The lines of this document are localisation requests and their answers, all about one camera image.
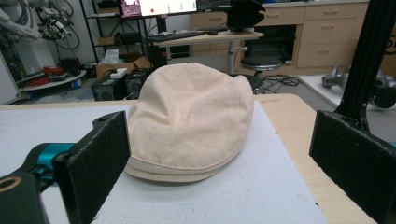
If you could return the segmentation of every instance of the drawer handle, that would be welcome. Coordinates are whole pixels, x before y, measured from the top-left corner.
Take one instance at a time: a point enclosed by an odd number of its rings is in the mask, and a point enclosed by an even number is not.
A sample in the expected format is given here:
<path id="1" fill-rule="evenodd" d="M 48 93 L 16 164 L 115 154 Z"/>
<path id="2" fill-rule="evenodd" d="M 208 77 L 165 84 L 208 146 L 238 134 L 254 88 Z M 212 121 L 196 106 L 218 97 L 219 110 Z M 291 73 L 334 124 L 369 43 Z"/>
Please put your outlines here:
<path id="1" fill-rule="evenodd" d="M 325 54 L 325 53 L 329 53 L 330 50 L 329 49 L 318 49 L 318 54 Z"/>
<path id="2" fill-rule="evenodd" d="M 276 14 L 267 14 L 267 17 L 279 17 L 279 13 Z"/>
<path id="3" fill-rule="evenodd" d="M 221 21 L 222 17 L 210 18 L 210 21 Z"/>
<path id="4" fill-rule="evenodd" d="M 322 25 L 323 30 L 332 30 L 334 29 L 335 25 Z"/>
<path id="5" fill-rule="evenodd" d="M 336 9 L 336 10 L 326 10 L 326 11 L 324 11 L 324 14 L 325 15 L 335 15 L 335 14 L 337 14 L 338 13 L 338 9 Z"/>

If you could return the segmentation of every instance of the desk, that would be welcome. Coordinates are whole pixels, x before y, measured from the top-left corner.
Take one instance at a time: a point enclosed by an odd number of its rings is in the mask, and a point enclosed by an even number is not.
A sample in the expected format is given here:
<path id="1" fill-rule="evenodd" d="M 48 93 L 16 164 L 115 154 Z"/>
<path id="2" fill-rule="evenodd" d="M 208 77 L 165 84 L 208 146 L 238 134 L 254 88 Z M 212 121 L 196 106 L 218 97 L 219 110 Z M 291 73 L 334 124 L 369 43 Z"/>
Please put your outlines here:
<path id="1" fill-rule="evenodd" d="M 329 223 L 375 223 L 308 156 L 316 112 L 302 99 L 291 94 L 256 95 L 255 100 L 261 103 Z M 130 101 L 113 101 L 54 105 L 1 105 L 0 110 L 67 109 L 71 107 L 130 104 Z"/>
<path id="2" fill-rule="evenodd" d="M 217 35 L 199 35 L 189 38 L 170 40 L 164 42 L 154 42 L 153 44 L 158 47 L 166 48 L 166 60 L 169 62 L 172 60 L 170 47 L 180 45 L 194 45 L 194 44 L 206 44 L 228 41 L 228 72 L 233 74 L 233 42 L 238 40 L 249 40 L 258 39 L 264 36 L 263 33 L 257 32 L 245 32 L 245 33 L 234 33 L 230 31 L 219 32 Z"/>

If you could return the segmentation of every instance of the monitor screen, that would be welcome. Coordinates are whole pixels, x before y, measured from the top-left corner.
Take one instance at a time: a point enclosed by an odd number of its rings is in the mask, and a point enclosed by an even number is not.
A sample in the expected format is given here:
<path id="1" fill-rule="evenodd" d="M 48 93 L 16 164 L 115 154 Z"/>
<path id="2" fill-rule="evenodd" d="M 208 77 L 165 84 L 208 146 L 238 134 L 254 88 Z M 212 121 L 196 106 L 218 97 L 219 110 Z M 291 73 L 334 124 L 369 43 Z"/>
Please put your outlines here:
<path id="1" fill-rule="evenodd" d="M 230 0 L 197 0 L 197 10 L 200 12 L 224 11 L 230 6 Z"/>
<path id="2" fill-rule="evenodd" d="M 120 15 L 125 18 L 145 18 L 179 15 L 197 11 L 196 0 L 119 0 Z"/>

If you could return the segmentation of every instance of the beige flat cap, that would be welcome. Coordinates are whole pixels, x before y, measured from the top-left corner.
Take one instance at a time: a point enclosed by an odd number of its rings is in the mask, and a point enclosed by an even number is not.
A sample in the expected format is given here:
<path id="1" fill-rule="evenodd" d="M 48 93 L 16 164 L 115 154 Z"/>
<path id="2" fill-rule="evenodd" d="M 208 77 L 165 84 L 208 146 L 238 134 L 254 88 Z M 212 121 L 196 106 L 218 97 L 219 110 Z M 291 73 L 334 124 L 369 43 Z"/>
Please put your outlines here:
<path id="1" fill-rule="evenodd" d="M 161 67 L 131 108 L 125 172 L 167 182 L 207 178 L 241 150 L 252 114 L 245 77 L 198 63 Z"/>

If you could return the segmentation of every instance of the cardboard box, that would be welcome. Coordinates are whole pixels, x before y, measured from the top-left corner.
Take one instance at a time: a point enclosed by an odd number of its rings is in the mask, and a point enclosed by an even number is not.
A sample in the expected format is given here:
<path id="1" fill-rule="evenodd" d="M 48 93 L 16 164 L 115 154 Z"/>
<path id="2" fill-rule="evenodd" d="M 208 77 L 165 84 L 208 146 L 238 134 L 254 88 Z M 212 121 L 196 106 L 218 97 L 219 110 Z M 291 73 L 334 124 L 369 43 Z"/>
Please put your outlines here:
<path id="1" fill-rule="evenodd" d="M 100 7 L 98 10 L 99 14 L 101 13 L 116 13 L 120 15 L 120 11 L 118 7 Z"/>
<path id="2" fill-rule="evenodd" d="M 119 36 L 100 37 L 98 39 L 99 45 L 116 45 L 120 43 Z"/>
<path id="3" fill-rule="evenodd" d="M 382 60 L 381 72 L 384 75 L 396 77 L 396 25 L 393 27 L 385 52 L 387 54 L 384 55 Z"/>
<path id="4" fill-rule="evenodd" d="M 128 73 L 138 68 L 151 68 L 151 62 L 139 52 L 130 52 L 126 54 L 120 54 L 120 58 L 125 60 L 125 63 L 112 63 L 112 64 L 97 64 L 96 65 L 96 76 L 102 78 L 103 76 L 109 75 L 109 70 L 117 68 L 127 68 Z"/>

